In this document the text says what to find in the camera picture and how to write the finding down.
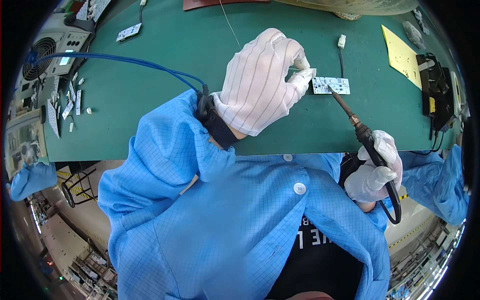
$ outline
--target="fan grille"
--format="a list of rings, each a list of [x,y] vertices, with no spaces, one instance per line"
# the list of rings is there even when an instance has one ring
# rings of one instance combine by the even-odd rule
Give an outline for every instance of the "fan grille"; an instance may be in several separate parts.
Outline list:
[[[53,54],[56,52],[55,41],[51,37],[45,37],[33,45],[33,51],[37,52],[36,59]],[[24,79],[32,81],[38,78],[43,72],[47,71],[52,60],[44,60],[36,66],[26,63],[23,66],[22,74]]]

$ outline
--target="workbench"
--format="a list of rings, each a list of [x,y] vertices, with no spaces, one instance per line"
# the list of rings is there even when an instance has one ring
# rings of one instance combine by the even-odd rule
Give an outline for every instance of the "workbench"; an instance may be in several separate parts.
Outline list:
[[[125,1],[112,2],[118,7],[123,2],[126,7],[110,10],[108,21],[97,27],[89,52],[149,60],[201,78],[210,92],[221,90],[227,63],[239,47],[220,6],[184,12],[182,1],[149,1],[143,9],[140,34],[115,42],[119,31],[139,19],[139,1],[131,5]],[[353,112],[372,130],[391,134],[398,150],[432,147],[430,119],[421,114],[420,89],[389,66],[381,24],[417,53],[432,52],[459,79],[460,74],[434,28],[430,27],[430,36],[423,34],[426,50],[418,50],[407,40],[402,22],[410,21],[419,28],[412,13],[362,16],[351,22],[331,12],[275,1],[229,4],[225,11],[241,46],[269,27],[278,28],[300,42],[311,66],[317,68],[317,76],[341,77],[337,41],[345,34],[342,54],[351,95],[343,95],[343,99]],[[78,73],[78,78],[85,78],[82,107],[91,107],[93,114],[74,115],[72,132],[71,119],[60,118],[60,139],[45,122],[50,161],[126,159],[128,140],[135,135],[140,118],[188,89],[165,72],[124,62],[89,59]],[[39,103],[44,104],[42,101],[46,102],[46,97]],[[65,102],[62,96],[62,111]],[[457,121],[453,130],[445,133],[441,148],[450,148],[458,132]],[[357,151],[360,144],[338,103],[331,95],[314,95],[310,84],[288,116],[234,147],[238,155],[265,155]]]

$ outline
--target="black stool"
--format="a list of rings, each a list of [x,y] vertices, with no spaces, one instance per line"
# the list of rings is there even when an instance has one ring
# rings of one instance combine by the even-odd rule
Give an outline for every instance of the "black stool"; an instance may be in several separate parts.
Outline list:
[[[96,171],[96,168],[93,169],[93,171],[91,171],[91,172],[88,173],[88,174],[85,173],[85,172],[83,172],[83,171],[74,173],[74,174],[70,175],[70,177],[68,177],[64,182],[61,183],[61,189],[62,189],[62,191],[63,191],[63,194],[65,195],[65,199],[67,200],[67,203],[68,203],[72,208],[75,208],[75,205],[82,204],[82,203],[84,203],[84,202],[90,201],[90,200],[95,199],[95,198],[97,197],[97,196],[93,196],[93,191],[92,191],[92,196],[90,196],[89,194],[86,193],[87,191],[89,191],[89,190],[92,189],[92,186],[90,185],[90,179],[89,179],[88,176],[91,175],[91,174],[92,174],[93,172],[95,172],[95,171]],[[80,174],[80,173],[84,174],[85,176],[79,178],[79,179],[77,180],[77,182],[75,182],[75,183],[72,184],[70,187],[68,187],[67,184],[66,184],[66,182],[68,182],[73,176],[75,176],[75,175],[77,175],[77,174]],[[84,190],[84,188],[83,188],[83,186],[82,186],[82,180],[84,180],[85,178],[87,178],[87,180],[88,180],[88,186],[89,186],[89,188],[86,189],[86,190]],[[80,187],[81,187],[82,189],[81,189],[80,193],[77,193],[77,194],[75,194],[75,195],[72,195],[72,193],[70,192],[70,190],[71,190],[72,188],[74,188],[78,183],[80,183]],[[75,203],[75,201],[73,201],[73,197],[78,196],[78,195],[80,195],[80,194],[85,194],[85,195],[89,196],[90,198],[85,199],[85,200],[83,200],[83,201],[80,201],[80,202],[78,202],[78,203]]]

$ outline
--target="digital display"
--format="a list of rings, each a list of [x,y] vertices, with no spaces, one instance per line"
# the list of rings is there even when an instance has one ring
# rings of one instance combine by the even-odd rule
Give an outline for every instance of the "digital display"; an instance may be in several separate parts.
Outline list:
[[[65,50],[65,52],[73,52],[73,49]],[[64,66],[68,63],[69,57],[62,57],[59,63],[59,66]]]

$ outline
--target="gloved hand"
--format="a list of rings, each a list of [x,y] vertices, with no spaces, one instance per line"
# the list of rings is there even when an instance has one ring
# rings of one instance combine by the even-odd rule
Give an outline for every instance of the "gloved hand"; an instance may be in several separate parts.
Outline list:
[[[360,148],[358,158],[366,162],[345,180],[348,196],[360,203],[370,203],[386,198],[388,192],[384,185],[390,180],[394,181],[397,191],[402,184],[403,165],[396,150],[395,140],[381,130],[373,131],[372,135],[375,141],[373,147],[389,167],[376,167],[365,147]]]
[[[288,68],[301,71],[288,82]],[[308,89],[316,69],[310,69],[302,46],[269,28],[235,53],[227,65],[221,92],[212,93],[223,121],[241,133],[257,136],[265,127],[288,115]]]

